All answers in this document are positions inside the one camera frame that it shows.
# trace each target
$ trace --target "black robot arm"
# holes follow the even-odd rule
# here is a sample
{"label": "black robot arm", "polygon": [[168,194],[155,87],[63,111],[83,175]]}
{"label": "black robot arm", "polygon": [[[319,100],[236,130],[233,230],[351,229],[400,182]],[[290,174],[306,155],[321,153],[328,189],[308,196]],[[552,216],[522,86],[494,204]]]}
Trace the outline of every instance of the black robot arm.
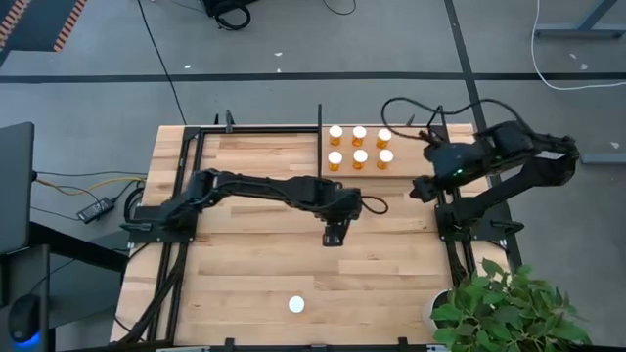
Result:
{"label": "black robot arm", "polygon": [[578,151],[569,137],[536,134],[517,121],[500,123],[474,135],[473,144],[435,143],[425,149],[434,176],[413,181],[412,198],[428,202],[486,175],[522,165],[521,171],[474,198],[457,198],[444,207],[457,225],[481,217],[487,209],[532,187],[560,186],[572,177]]}
{"label": "black robot arm", "polygon": [[345,189],[340,182],[311,176],[275,180],[207,169],[192,175],[185,193],[161,205],[160,226],[176,230],[186,222],[186,216],[228,196],[278,200],[312,212],[326,222],[324,246],[343,245],[350,221],[359,218],[362,208],[361,191]]}

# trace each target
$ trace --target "metal bracket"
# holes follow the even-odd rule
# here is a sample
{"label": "metal bracket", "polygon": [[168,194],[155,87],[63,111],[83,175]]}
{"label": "metal bracket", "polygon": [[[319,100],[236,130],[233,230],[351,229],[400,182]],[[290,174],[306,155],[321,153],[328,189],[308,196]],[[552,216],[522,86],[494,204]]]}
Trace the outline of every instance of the metal bracket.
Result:
{"label": "metal bracket", "polygon": [[521,231],[524,225],[515,221],[507,221],[506,206],[498,204],[485,212],[477,223],[469,229],[455,227],[449,223],[445,210],[441,206],[435,206],[435,216],[439,237],[442,241],[462,241],[469,238],[473,241],[501,241]]}
{"label": "metal bracket", "polygon": [[[219,113],[215,115],[213,120],[214,125],[219,125]],[[233,126],[235,125],[235,118],[230,110],[226,110],[226,133],[233,133]]]}
{"label": "metal bracket", "polygon": [[[160,206],[138,206],[135,219],[158,219]],[[190,214],[187,226],[176,231],[166,231],[149,220],[125,224],[124,230],[129,232],[128,241],[134,243],[184,243],[193,242],[196,238],[198,214]]]}

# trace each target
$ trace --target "potted plant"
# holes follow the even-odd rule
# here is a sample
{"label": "potted plant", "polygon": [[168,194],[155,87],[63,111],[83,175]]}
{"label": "potted plant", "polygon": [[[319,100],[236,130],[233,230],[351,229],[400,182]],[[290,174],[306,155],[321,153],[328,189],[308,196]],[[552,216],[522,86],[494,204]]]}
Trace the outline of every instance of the potted plant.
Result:
{"label": "potted plant", "polygon": [[523,265],[510,275],[483,259],[482,268],[486,276],[474,273],[443,292],[447,302],[437,304],[435,299],[430,318],[437,327],[437,342],[452,352],[552,352],[591,344],[571,320],[581,318],[567,294],[543,280],[529,279],[530,267]]}

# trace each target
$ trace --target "cable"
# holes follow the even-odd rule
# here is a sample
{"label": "cable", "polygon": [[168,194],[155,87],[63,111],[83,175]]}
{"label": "cable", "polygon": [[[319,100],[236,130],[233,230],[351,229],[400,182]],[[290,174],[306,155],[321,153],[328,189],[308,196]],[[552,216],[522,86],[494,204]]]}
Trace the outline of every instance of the cable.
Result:
{"label": "cable", "polygon": [[[54,189],[56,189],[57,191],[61,192],[62,194],[66,195],[66,196],[78,196],[78,195],[82,195],[85,193],[89,193],[89,191],[95,190],[99,187],[105,186],[109,183],[113,183],[113,182],[123,182],[123,181],[141,181],[143,182],[145,179],[143,178],[138,178],[138,177],[118,177],[118,178],[112,178],[110,180],[107,181],[103,181],[103,182],[99,182],[95,185],[89,186],[86,190],[77,188],[77,187],[72,187],[72,186],[57,186],[55,184],[53,184],[52,182],[49,181],[45,181],[45,180],[35,180],[35,182],[42,184],[44,186],[48,186],[48,187],[52,187]],[[64,191],[63,188],[74,188],[76,190],[79,190],[79,192],[67,192]]]}
{"label": "cable", "polygon": [[361,204],[363,204],[363,206],[366,209],[370,210],[370,212],[373,214],[384,215],[387,213],[387,211],[389,211],[389,204],[387,204],[387,202],[384,201],[384,199],[382,198],[374,197],[374,196],[361,196],[361,199],[374,199],[374,200],[381,202],[382,205],[384,205],[384,210],[377,211],[377,210],[373,210],[369,205],[367,205],[364,201],[361,200]]}
{"label": "cable", "polygon": [[144,245],[142,245],[139,248],[137,248],[137,250],[135,250],[132,254],[130,254],[130,256],[128,257],[128,261],[130,261],[130,259],[134,258],[135,255],[139,254],[142,250],[146,249],[148,244],[149,243],[144,243]]}
{"label": "cable", "polygon": [[201,9],[196,9],[194,7],[191,7],[191,6],[187,6],[187,5],[181,4],[181,3],[177,2],[176,0],[169,0],[169,1],[171,1],[172,3],[178,5],[178,6],[182,7],[182,8],[193,10],[193,11],[198,11],[199,13],[201,13],[203,15],[206,15],[206,12],[201,10]]}
{"label": "cable", "polygon": [[548,87],[552,89],[559,90],[559,91],[574,91],[574,90],[582,90],[582,89],[589,89],[589,88],[612,88],[612,87],[617,87],[621,85],[626,85],[626,82],[619,82],[619,83],[611,83],[611,84],[592,84],[592,85],[586,85],[586,86],[580,86],[580,87],[557,87],[555,85],[548,83],[546,78],[544,78],[544,76],[539,71],[539,67],[537,67],[537,60],[535,59],[535,32],[537,31],[537,22],[539,21],[540,11],[541,11],[541,0],[537,0],[537,16],[535,17],[535,23],[532,25],[532,32],[530,33],[531,35],[530,56],[532,57],[532,64],[535,66],[535,72],[537,72],[537,75],[539,75],[539,78],[541,78],[541,80],[544,82],[545,85],[547,85]]}
{"label": "cable", "polygon": [[456,114],[459,114],[459,113],[461,113],[461,112],[463,112],[465,110],[468,110],[468,109],[470,109],[470,108],[472,108],[474,106],[481,105],[483,103],[492,103],[492,104],[498,105],[498,106],[504,108],[505,110],[507,110],[508,112],[510,112],[515,117],[517,122],[519,122],[521,127],[523,127],[526,130],[527,133],[529,133],[531,135],[535,134],[535,132],[530,128],[530,126],[528,126],[526,121],[524,121],[524,119],[521,117],[521,115],[517,111],[515,111],[510,105],[508,105],[506,103],[503,103],[503,102],[501,102],[499,100],[496,100],[496,99],[485,98],[485,99],[481,99],[481,100],[479,100],[477,102],[473,102],[471,104],[468,104],[468,105],[466,105],[466,106],[464,106],[464,107],[462,107],[462,108],[460,108],[458,110],[446,111],[446,110],[442,110],[440,108],[433,109],[433,108],[431,108],[431,107],[429,107],[429,106],[427,106],[427,105],[425,105],[423,103],[420,103],[420,102],[418,102],[416,100],[413,100],[413,99],[410,99],[410,98],[395,97],[395,98],[389,99],[388,101],[386,101],[382,105],[382,109],[380,110],[380,118],[382,119],[382,124],[384,125],[384,127],[386,127],[389,131],[391,131],[391,133],[395,134],[396,136],[403,137],[403,138],[409,138],[409,139],[421,140],[421,141],[424,140],[424,138],[421,137],[421,136],[412,136],[412,135],[404,134],[404,133],[396,131],[394,128],[389,126],[389,123],[387,122],[387,119],[386,119],[386,116],[385,116],[385,110],[386,110],[386,108],[387,108],[387,106],[389,104],[391,104],[393,102],[398,102],[398,101],[411,103],[411,104],[413,104],[413,105],[415,105],[417,107],[420,107],[420,108],[422,108],[422,109],[424,109],[426,111],[430,111],[432,113],[440,113],[440,114],[443,114],[443,115],[456,115]]}
{"label": "cable", "polygon": [[80,220],[80,219],[78,219],[78,218],[72,218],[72,217],[70,217],[70,216],[65,216],[65,215],[63,215],[63,214],[59,214],[59,213],[54,212],[54,211],[45,210],[45,209],[40,209],[40,208],[38,208],[38,207],[36,207],[36,206],[32,206],[32,205],[31,205],[31,206],[30,206],[30,208],[31,208],[32,210],[37,210],[37,211],[45,212],[45,213],[48,213],[48,214],[51,214],[51,215],[60,216],[60,217],[65,218],[65,219],[67,219],[67,220],[72,220],[72,221],[81,221],[81,220]]}
{"label": "cable", "polygon": [[50,278],[50,277],[52,276],[52,274],[54,274],[54,273],[58,272],[59,270],[61,270],[61,269],[65,268],[67,265],[69,265],[69,264],[71,264],[71,263],[73,263],[73,262],[75,262],[75,261],[76,261],[76,259],[71,259],[71,260],[70,260],[69,262],[67,262],[66,264],[64,264],[64,265],[62,265],[62,266],[58,267],[57,269],[55,269],[55,270],[51,271],[50,273],[48,273],[48,275],[46,275],[46,276],[44,276],[43,278],[41,278],[41,280],[39,280],[39,281],[37,282],[37,284],[35,284],[35,285],[34,285],[34,286],[30,289],[30,293],[33,293],[33,292],[35,291],[35,289],[36,289],[36,288],[37,288],[37,287],[38,287],[41,283],[43,283],[43,282],[44,282],[44,280],[46,280],[46,279]]}
{"label": "cable", "polygon": [[67,177],[83,177],[83,176],[96,176],[96,175],[107,175],[107,174],[122,174],[122,175],[148,175],[145,172],[130,172],[130,171],[101,171],[101,172],[90,172],[84,174],[63,174],[58,172],[49,172],[49,171],[35,171],[40,175],[53,175],[53,176],[67,176]]}
{"label": "cable", "polygon": [[355,11],[356,11],[356,0],[352,0],[352,4],[353,4],[354,6],[352,7],[352,10],[350,10],[350,11],[348,11],[348,12],[346,12],[346,13],[341,13],[341,12],[339,12],[339,11],[337,11],[337,10],[333,9],[333,8],[332,8],[332,7],[331,7],[331,6],[330,6],[330,5],[326,2],[326,0],[322,0],[322,2],[324,3],[324,5],[326,5],[326,7],[327,7],[329,10],[333,11],[334,13],[336,13],[336,14],[338,14],[338,15],[348,16],[348,15],[351,15],[353,12],[355,12]]}
{"label": "cable", "polygon": [[129,182],[126,186],[124,186],[124,188],[123,188],[123,189],[119,192],[119,194],[117,194],[117,196],[115,196],[115,197],[113,197],[113,198],[111,199],[111,202],[112,202],[112,203],[116,203],[116,202],[119,200],[119,198],[120,198],[120,197],[124,194],[124,192],[126,192],[126,190],[128,190],[128,188],[130,187],[130,185],[135,184],[135,185],[136,185],[135,189],[138,189],[138,188],[139,188],[139,185],[140,185],[142,182],[143,182],[143,181],[131,181],[131,182]]}
{"label": "cable", "polygon": [[165,67],[163,58],[160,56],[160,51],[158,50],[157,44],[155,43],[155,38],[153,37],[153,33],[150,30],[148,21],[146,20],[146,14],[144,13],[144,7],[141,4],[141,0],[137,0],[137,4],[139,5],[139,10],[141,11],[141,17],[144,20],[144,24],[146,25],[146,30],[148,31],[148,35],[150,35],[150,40],[153,42],[153,46],[155,47],[156,55],[158,56],[160,65],[163,67],[163,71],[165,72],[167,81],[169,81],[169,85],[172,87],[172,93],[174,93],[174,99],[176,100],[176,106],[178,107],[178,112],[180,112],[180,118],[183,120],[183,123],[187,125],[187,119],[185,118],[185,113],[183,113],[183,109],[180,107],[180,102],[178,101],[178,94],[176,94],[176,88],[174,87],[174,82],[172,82],[172,77],[169,76],[169,72],[167,72],[167,68]]}
{"label": "cable", "polygon": [[[126,327],[126,325],[124,325],[119,318],[116,315],[113,315],[113,319],[115,320],[115,322],[124,330],[126,330],[126,332],[130,332],[130,329]],[[144,340],[143,337],[139,337],[139,340],[141,342],[146,342],[146,340]]]}

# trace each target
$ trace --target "gray floor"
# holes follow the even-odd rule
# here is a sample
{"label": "gray floor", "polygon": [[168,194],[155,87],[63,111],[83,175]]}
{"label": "gray floor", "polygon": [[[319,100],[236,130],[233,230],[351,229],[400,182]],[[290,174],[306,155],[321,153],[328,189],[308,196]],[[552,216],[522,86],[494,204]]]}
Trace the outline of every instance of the gray floor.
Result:
{"label": "gray floor", "polygon": [[[195,0],[178,1],[200,6]],[[351,3],[329,2],[347,8]],[[321,0],[259,1],[250,6],[252,24],[242,32],[218,30],[204,15],[169,0],[144,5],[171,73],[461,71],[442,1],[357,2],[352,16],[339,17]],[[575,22],[591,6],[586,0],[544,3],[542,22]],[[455,0],[455,6],[474,72],[532,71],[533,1]],[[625,18],[626,2],[618,2],[606,21]],[[536,49],[546,71],[626,71],[626,39],[542,38]],[[161,74],[134,0],[90,0],[61,53],[13,52],[0,67],[0,75],[98,74]],[[482,98],[514,106],[537,131],[575,137],[583,152],[615,152],[611,142],[623,146],[617,152],[626,148],[626,87],[557,92],[536,81],[484,81],[477,88]],[[194,124],[210,123],[225,109],[238,123],[312,123],[318,103],[324,104],[328,122],[378,122],[381,104],[398,95],[449,109],[469,101],[463,81],[440,80],[179,82],[176,89]],[[157,128],[180,123],[167,83],[0,84],[0,107],[0,125],[35,123],[35,167],[49,171],[145,171]],[[397,122],[413,113],[416,121],[427,119],[409,106],[389,112]],[[492,107],[485,107],[485,116],[488,123],[509,118]],[[458,117],[472,119],[469,112]],[[597,343],[618,346],[626,346],[621,293],[626,239],[619,198],[625,176],[622,167],[581,166],[565,187],[532,190],[510,201],[514,219],[526,224],[518,236],[524,262],[570,292]],[[50,178],[76,186],[102,179]],[[112,196],[120,188],[97,195]],[[89,201],[34,187],[33,204],[65,214]],[[117,212],[83,226],[34,211],[32,216],[84,239],[115,230],[121,219]],[[63,327],[59,346],[104,344],[111,325],[112,312],[106,312]]]}

